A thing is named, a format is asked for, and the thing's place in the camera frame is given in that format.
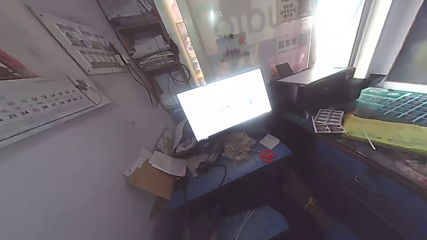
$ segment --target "black printer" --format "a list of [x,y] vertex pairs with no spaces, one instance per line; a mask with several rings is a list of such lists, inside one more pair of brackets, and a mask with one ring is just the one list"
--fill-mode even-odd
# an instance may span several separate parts
[[313,68],[270,81],[273,111],[302,112],[348,103],[359,98],[356,68]]

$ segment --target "red scissors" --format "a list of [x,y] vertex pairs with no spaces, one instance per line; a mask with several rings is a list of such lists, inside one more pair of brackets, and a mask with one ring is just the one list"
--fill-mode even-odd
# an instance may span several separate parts
[[273,161],[273,157],[276,156],[276,154],[271,150],[264,150],[261,152],[251,149],[251,151],[258,153],[260,155],[261,160],[266,163],[271,163]]

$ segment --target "yellow cloth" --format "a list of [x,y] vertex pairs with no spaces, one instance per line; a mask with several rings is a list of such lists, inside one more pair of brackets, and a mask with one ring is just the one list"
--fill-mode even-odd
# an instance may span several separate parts
[[372,142],[427,152],[427,127],[407,123],[392,123],[348,115],[344,121],[347,136]]

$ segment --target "green cutting mat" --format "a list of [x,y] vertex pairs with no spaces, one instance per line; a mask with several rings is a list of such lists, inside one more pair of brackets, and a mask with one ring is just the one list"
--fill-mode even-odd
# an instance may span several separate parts
[[369,87],[357,102],[386,120],[427,126],[427,94]]

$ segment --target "computer monitor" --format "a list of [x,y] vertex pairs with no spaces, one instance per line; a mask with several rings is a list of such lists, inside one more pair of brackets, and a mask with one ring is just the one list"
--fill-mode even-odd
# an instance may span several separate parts
[[260,68],[176,96],[197,141],[271,111]]

